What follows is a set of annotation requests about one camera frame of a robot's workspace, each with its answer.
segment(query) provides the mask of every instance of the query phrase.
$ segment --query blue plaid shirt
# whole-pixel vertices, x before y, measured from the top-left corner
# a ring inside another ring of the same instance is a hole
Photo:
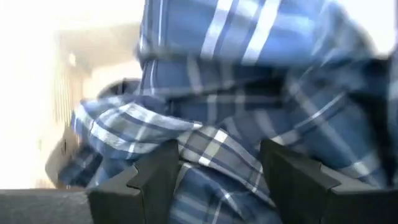
[[[171,223],[276,224],[258,159],[271,139],[386,187],[377,152],[396,149],[383,143],[398,131],[395,57],[373,59],[342,12],[327,0],[147,0],[142,80],[81,102],[82,146],[60,179],[94,187],[177,139]]]

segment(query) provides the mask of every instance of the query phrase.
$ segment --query plaid fabric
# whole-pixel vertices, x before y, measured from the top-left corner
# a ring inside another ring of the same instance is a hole
[[[148,0],[138,56],[136,91],[75,110],[84,144],[65,184],[94,187],[177,139],[171,223],[281,223],[258,160],[272,139],[387,186],[378,152],[396,148],[381,143],[397,130],[395,58],[372,59],[332,2]]]

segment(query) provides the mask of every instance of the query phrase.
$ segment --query blue checkered cloth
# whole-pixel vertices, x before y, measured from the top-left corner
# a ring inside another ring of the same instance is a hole
[[[170,223],[276,224],[259,162],[271,139],[387,187],[379,152],[397,145],[396,58],[373,59],[343,11],[327,0],[147,0],[142,80],[81,102],[81,149],[60,180],[97,186],[177,139]]]

